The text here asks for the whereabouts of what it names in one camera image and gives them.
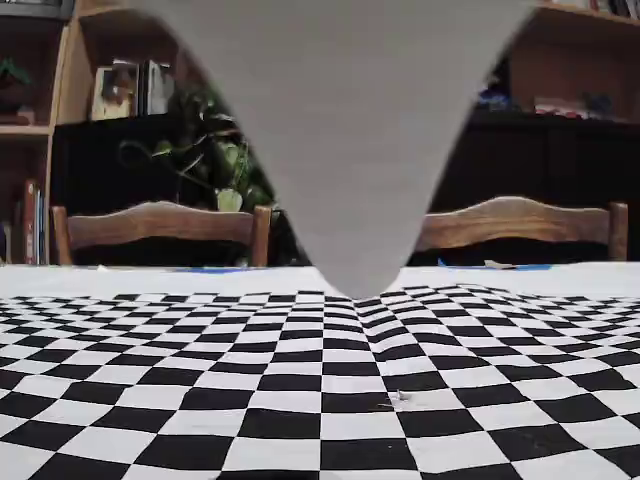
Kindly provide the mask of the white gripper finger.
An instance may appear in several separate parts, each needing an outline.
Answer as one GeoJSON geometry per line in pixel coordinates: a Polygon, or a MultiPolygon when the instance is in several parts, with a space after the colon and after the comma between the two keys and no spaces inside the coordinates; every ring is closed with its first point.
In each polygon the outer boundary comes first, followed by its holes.
{"type": "Polygon", "coordinates": [[[153,1],[342,294],[406,264],[481,84],[531,1],[153,1]]]}

